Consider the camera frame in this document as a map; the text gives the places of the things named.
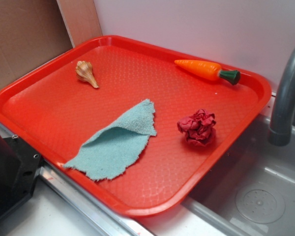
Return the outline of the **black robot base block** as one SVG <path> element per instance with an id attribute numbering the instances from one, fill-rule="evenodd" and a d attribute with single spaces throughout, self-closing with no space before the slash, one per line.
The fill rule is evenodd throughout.
<path id="1" fill-rule="evenodd" d="M 0 221 L 33 196 L 41 159 L 22 138 L 0 135 Z"/>

